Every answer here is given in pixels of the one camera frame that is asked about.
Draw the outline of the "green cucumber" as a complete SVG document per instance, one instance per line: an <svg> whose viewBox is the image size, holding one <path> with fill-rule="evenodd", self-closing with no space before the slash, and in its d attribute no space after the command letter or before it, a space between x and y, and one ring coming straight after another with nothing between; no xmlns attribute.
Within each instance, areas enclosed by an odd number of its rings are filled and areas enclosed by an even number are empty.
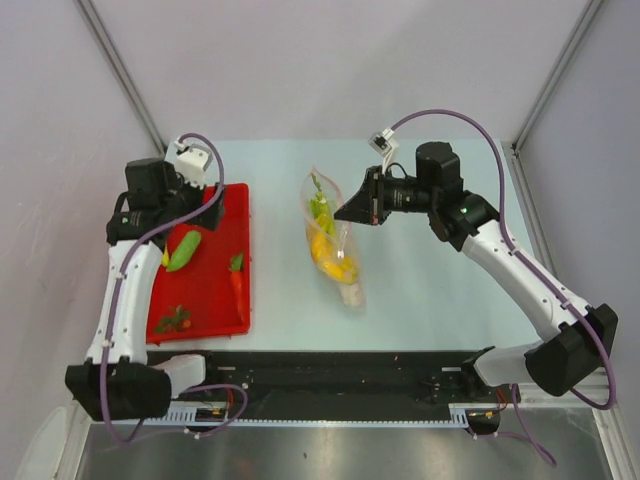
<svg viewBox="0 0 640 480"><path fill-rule="evenodd" d="M177 272L188 265L202 240L199 231L188 231L175 250L169 254L165 269L168 273Z"/></svg>

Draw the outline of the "orange carrot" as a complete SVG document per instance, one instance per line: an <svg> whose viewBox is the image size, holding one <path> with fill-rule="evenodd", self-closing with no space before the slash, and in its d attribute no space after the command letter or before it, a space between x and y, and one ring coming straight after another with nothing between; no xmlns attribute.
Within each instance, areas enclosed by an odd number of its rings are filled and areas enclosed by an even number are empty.
<svg viewBox="0 0 640 480"><path fill-rule="evenodd" d="M244 283L243 283L244 254L238 253L230 261L230 282L236 301L236 310L242 322L246 320L246 309L244 305Z"/></svg>

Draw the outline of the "small single yellow banana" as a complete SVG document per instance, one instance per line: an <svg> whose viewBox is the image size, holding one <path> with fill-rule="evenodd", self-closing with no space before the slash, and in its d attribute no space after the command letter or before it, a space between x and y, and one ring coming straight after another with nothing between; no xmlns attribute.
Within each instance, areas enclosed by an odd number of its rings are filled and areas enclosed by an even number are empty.
<svg viewBox="0 0 640 480"><path fill-rule="evenodd" d="M163 267L167 267L169 264L169 261L170 261L170 255L168 252L168 247L165 246L163 250L162 258L161 258L161 265Z"/></svg>

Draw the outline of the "yellow banana bunch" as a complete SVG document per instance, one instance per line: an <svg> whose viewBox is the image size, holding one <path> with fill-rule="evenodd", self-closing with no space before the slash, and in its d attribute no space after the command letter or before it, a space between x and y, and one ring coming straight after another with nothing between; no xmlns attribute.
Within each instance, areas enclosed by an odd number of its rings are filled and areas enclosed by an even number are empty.
<svg viewBox="0 0 640 480"><path fill-rule="evenodd" d="M354 284L359 275L359 267L350 255L338 255L338 250L324 231L313 229L309 247L316 267L330 279L341 284Z"/></svg>

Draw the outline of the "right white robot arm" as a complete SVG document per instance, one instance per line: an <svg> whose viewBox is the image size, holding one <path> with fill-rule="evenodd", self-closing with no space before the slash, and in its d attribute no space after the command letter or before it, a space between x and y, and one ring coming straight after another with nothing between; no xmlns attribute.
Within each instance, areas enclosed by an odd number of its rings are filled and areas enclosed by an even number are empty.
<svg viewBox="0 0 640 480"><path fill-rule="evenodd" d="M416 173L393 176L397 145L376 135L370 142L383 158L367 168L358 192L335 219L378 226L393 212L427 215L440 241L483 268L524 312L539 340L510 348L487 347L465 363L463 393L484 401L497 386L532 382L549 395L575 392L609 356L618 324L606 304L590 305L572 293L501 224L499 212L465 189L460 159L446 142L427 142L415 152Z"/></svg>

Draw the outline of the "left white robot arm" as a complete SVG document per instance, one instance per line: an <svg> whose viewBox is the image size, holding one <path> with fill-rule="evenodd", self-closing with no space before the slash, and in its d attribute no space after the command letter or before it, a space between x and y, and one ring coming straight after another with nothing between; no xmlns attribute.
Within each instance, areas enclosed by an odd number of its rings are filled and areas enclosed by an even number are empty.
<svg viewBox="0 0 640 480"><path fill-rule="evenodd" d="M84 361L71 365L65 384L95 421L164 416L189 390L214 397L220 374L200 354L148 363L146 329L156 274L170 229L179 223L217 228L224 192L205 197L210 152L190 147L172 161L134 160L125 167L126 191L107 223L109 277L99 323Z"/></svg>

